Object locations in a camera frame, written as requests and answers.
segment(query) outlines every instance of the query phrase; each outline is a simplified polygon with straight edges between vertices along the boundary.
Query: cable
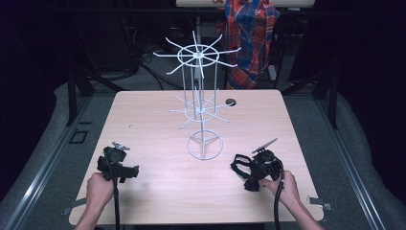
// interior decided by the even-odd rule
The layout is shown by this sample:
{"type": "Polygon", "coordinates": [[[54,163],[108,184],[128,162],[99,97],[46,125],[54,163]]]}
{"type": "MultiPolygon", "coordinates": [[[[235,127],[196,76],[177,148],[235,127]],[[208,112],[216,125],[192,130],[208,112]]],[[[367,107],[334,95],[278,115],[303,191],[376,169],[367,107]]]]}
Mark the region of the cable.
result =
{"type": "Polygon", "coordinates": [[[279,208],[279,200],[280,200],[280,197],[281,197],[281,191],[282,191],[282,189],[283,189],[283,183],[284,183],[284,169],[283,169],[283,163],[282,163],[282,161],[278,158],[278,157],[276,157],[275,156],[275,158],[280,162],[280,164],[281,164],[281,182],[280,182],[280,184],[279,184],[279,186],[278,186],[278,190],[277,190],[277,192],[275,193],[275,201],[274,201],[274,220],[275,220],[275,228],[277,229],[277,230],[280,230],[281,229],[281,225],[280,225],[280,221],[279,221],[279,211],[278,211],[278,208],[279,208]]]}
{"type": "Polygon", "coordinates": [[[136,73],[137,73],[137,70],[133,69],[133,70],[129,70],[129,71],[127,71],[127,72],[125,72],[125,73],[123,73],[123,74],[121,74],[119,76],[103,77],[103,78],[106,79],[106,80],[109,80],[109,81],[119,81],[119,80],[128,79],[128,78],[130,78],[131,76],[133,76],[136,73]]]}
{"type": "Polygon", "coordinates": [[[152,69],[150,69],[149,67],[147,67],[146,65],[144,65],[142,62],[140,62],[140,66],[142,66],[144,69],[146,69],[151,75],[152,77],[154,77],[155,79],[157,79],[157,81],[159,82],[161,89],[164,90],[164,87],[162,86],[160,81],[165,82],[166,84],[168,84],[170,87],[172,87],[173,89],[181,89],[184,90],[183,86],[178,85],[177,83],[168,80],[164,77],[162,77],[161,75],[159,75],[158,73],[156,73],[155,71],[153,71],[152,69]]]}
{"type": "Polygon", "coordinates": [[[105,161],[107,162],[108,169],[110,170],[110,173],[112,175],[111,179],[113,180],[113,187],[114,187],[114,212],[116,215],[116,230],[120,230],[120,203],[119,203],[119,189],[117,187],[117,176],[116,176],[116,172],[114,172],[111,169],[110,160],[108,159],[108,155],[105,153],[105,151],[103,153],[104,153],[105,161]]]}

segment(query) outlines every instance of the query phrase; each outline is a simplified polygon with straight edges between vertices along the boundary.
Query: white wire rack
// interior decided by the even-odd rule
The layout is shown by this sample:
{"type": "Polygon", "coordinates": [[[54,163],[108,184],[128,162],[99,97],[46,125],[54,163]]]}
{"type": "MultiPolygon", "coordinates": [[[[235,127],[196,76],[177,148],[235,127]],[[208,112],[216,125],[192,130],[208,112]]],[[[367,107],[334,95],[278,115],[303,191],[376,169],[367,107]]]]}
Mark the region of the white wire rack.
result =
{"type": "Polygon", "coordinates": [[[193,133],[188,141],[187,148],[188,152],[195,158],[200,160],[210,160],[217,157],[222,149],[223,142],[221,137],[212,130],[206,129],[206,123],[209,122],[212,118],[220,119],[224,122],[229,122],[225,119],[222,119],[216,115],[217,109],[224,106],[230,106],[230,104],[217,105],[216,104],[216,95],[218,93],[217,89],[217,65],[222,64],[229,67],[236,67],[236,65],[231,65],[220,61],[220,55],[222,54],[231,54],[238,52],[239,49],[233,51],[223,51],[218,52],[214,45],[221,39],[220,36],[215,42],[211,45],[199,44],[196,41],[194,32],[193,41],[194,44],[188,46],[178,45],[169,39],[167,41],[179,48],[180,50],[176,55],[160,55],[154,53],[157,57],[172,57],[177,58],[180,64],[174,68],[171,72],[168,72],[168,75],[173,74],[177,70],[181,69],[183,87],[184,87],[184,99],[176,96],[176,98],[184,103],[184,108],[180,110],[170,110],[171,112],[182,112],[188,118],[187,122],[183,124],[180,128],[185,127],[190,122],[195,122],[200,124],[200,130],[193,133]],[[214,65],[214,88],[213,95],[209,98],[205,98],[205,71],[204,69],[208,66],[214,65]],[[187,68],[190,70],[191,78],[191,89],[192,94],[188,95],[186,90],[186,76],[187,68]]]}

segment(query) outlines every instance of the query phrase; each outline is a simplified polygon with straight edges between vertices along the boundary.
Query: red plaid shirt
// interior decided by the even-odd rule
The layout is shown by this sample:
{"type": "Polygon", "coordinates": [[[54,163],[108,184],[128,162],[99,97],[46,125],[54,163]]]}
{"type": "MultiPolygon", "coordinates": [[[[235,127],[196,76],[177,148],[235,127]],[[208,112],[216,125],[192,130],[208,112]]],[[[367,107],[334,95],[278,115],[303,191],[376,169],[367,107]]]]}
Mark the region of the red plaid shirt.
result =
{"type": "Polygon", "coordinates": [[[227,0],[225,14],[226,49],[241,47],[230,55],[230,63],[237,67],[232,69],[227,88],[253,88],[268,66],[272,32],[280,14],[267,0],[227,0]]]}

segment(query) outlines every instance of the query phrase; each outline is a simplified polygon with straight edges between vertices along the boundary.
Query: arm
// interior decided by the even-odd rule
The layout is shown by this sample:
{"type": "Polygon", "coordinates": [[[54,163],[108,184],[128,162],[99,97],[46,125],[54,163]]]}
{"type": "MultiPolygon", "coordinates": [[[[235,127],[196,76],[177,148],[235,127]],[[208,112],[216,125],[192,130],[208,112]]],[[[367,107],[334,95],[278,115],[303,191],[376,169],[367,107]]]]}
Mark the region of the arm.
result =
{"type": "Polygon", "coordinates": [[[113,196],[113,181],[106,181],[99,172],[87,180],[86,209],[75,227],[76,230],[93,230],[104,206],[113,196]]]}
{"type": "MultiPolygon", "coordinates": [[[[277,192],[280,180],[270,181],[262,179],[260,184],[267,187],[273,194],[277,192]]],[[[307,229],[324,229],[308,212],[302,204],[295,176],[290,171],[284,172],[284,188],[281,192],[280,202],[292,214],[303,230],[307,229]]]]}

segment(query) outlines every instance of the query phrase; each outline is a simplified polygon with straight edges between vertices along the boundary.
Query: wooden table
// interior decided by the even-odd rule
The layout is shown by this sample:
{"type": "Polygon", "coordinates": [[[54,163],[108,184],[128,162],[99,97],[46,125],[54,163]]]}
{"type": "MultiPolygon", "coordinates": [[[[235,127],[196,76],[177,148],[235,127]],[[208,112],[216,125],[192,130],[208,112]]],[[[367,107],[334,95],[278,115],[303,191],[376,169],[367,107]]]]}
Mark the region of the wooden table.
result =
{"type": "MultiPolygon", "coordinates": [[[[206,97],[213,91],[206,91],[206,97]]],[[[133,91],[117,94],[100,140],[78,194],[85,197],[86,181],[97,172],[104,147],[116,141],[128,146],[124,166],[140,166],[136,178],[119,184],[122,224],[196,224],[273,221],[274,196],[267,189],[244,190],[244,181],[230,168],[235,155],[251,156],[252,151],[274,138],[269,146],[295,174],[301,200],[314,218],[323,210],[306,201],[317,197],[304,156],[284,105],[276,90],[220,90],[217,104],[235,99],[235,106],[221,107],[207,128],[223,140],[222,152],[212,160],[198,160],[187,151],[189,136],[200,124],[187,122],[183,113],[183,91],[133,91]]],[[[75,208],[70,222],[76,224],[84,205],[75,208]]],[[[294,220],[280,205],[280,221],[294,220]]],[[[105,207],[98,224],[114,224],[113,199],[105,207]]]]}

